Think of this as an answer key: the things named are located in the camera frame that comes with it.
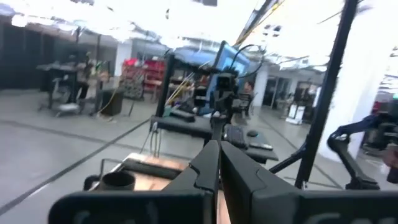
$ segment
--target robotic arm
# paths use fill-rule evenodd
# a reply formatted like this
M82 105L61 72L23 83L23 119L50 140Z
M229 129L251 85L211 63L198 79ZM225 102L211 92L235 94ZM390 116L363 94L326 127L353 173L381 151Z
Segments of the robotic arm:
M387 114L380 113L369 115L357 123L340 126L328 138L328 145L332 151L338 154L344 166L346 167L351 182L346 185L350 190L379 190L377 182L368 177L356 163L354 158L348 152L349 136L354 133L360 133L368 129L380 128L381 126L397 126L396 119Z

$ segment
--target keyboard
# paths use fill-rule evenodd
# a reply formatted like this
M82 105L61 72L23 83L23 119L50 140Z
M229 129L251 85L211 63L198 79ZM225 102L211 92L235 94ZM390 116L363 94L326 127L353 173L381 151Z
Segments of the keyboard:
M239 126L227 124L224 127L224 140L239 149L247 149L248 145L244 140L244 131Z

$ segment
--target concrete floor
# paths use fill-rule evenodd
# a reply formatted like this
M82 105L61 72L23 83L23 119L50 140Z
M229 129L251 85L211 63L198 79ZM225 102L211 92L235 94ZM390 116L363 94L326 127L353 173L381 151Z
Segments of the concrete floor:
M149 118L156 107L136 102L132 116L127 117L131 101L125 100L122 115L112 122L84 115L54 118L49 111L37 112L44 98L32 91L0 93L0 224L46 223L54 201L81 190L84 178L99 172L101 159L123 159L139 152L148 134L147 123L121 139L118 136ZM268 110L261 110L248 123L265 134L280 160L297 150L308 131L308 127L277 119ZM163 131L160 156L189 161L202 144L202 139ZM375 165L377 161L372 164L361 157L359 163L383 189L398 189L385 181ZM274 164L270 161L266 168ZM298 167L296 163L278 176L294 183ZM341 164L318 156L308 189L340 190L348 181Z

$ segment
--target cup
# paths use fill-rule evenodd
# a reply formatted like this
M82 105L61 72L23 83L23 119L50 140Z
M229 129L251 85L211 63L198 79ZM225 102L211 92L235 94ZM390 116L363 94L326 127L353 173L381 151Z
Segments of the cup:
M136 178L125 171L105 174L99 183L100 190L134 190Z

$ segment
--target glass door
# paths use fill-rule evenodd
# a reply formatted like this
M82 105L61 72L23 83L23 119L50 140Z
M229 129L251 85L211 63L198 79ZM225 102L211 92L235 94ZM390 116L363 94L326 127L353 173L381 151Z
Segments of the glass door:
M269 76L267 80L266 90L264 92L264 98L262 99L262 104L265 106L272 106L272 101L275 96L277 77Z
M289 84L290 80L288 78L278 78L277 85L276 85L276 90L275 90L275 96L274 99L272 100L272 109L278 110L281 109L278 107L281 101L284 101L286 99L286 96L289 94Z

